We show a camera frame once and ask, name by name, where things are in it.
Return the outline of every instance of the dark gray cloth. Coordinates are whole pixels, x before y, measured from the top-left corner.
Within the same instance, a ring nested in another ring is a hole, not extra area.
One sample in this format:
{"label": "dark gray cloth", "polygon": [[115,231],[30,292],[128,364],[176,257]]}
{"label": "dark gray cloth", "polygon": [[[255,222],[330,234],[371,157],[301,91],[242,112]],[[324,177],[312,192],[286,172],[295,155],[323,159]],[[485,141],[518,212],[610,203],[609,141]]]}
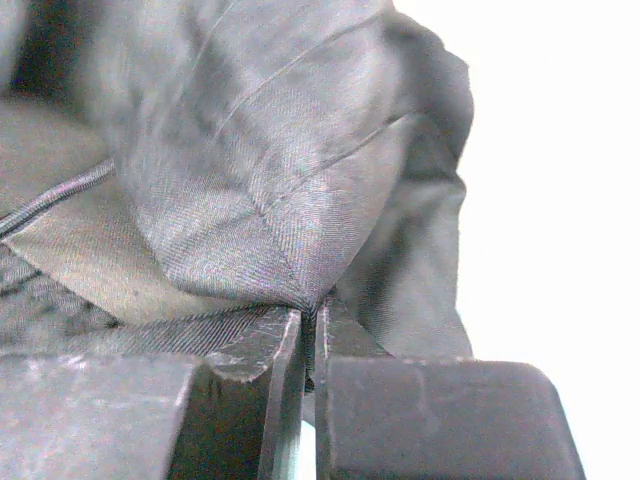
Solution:
{"label": "dark gray cloth", "polygon": [[0,351],[16,345],[39,348],[119,325],[0,244]]}
{"label": "dark gray cloth", "polygon": [[71,4],[81,47],[45,53],[75,63],[49,73],[27,48],[16,85],[64,92],[101,129],[175,287],[313,311],[342,277],[392,353],[471,354],[455,170],[473,109],[435,36],[388,0]]}

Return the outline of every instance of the lining fabric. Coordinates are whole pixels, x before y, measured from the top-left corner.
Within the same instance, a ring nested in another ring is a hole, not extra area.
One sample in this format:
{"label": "lining fabric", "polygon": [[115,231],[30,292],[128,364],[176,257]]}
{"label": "lining fabric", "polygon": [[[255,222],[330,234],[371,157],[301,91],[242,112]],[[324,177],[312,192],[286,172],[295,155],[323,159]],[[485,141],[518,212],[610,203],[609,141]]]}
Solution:
{"label": "lining fabric", "polygon": [[[30,70],[29,51],[19,72],[85,115],[116,175],[11,249],[127,323],[255,303],[312,314],[337,282],[391,353],[471,355],[455,283],[473,106],[466,65],[437,37],[385,0],[92,5],[56,12],[85,22],[71,56],[50,30],[45,58],[76,59],[68,73]],[[6,164],[6,198],[43,170]],[[33,183],[21,202],[52,186]]]}

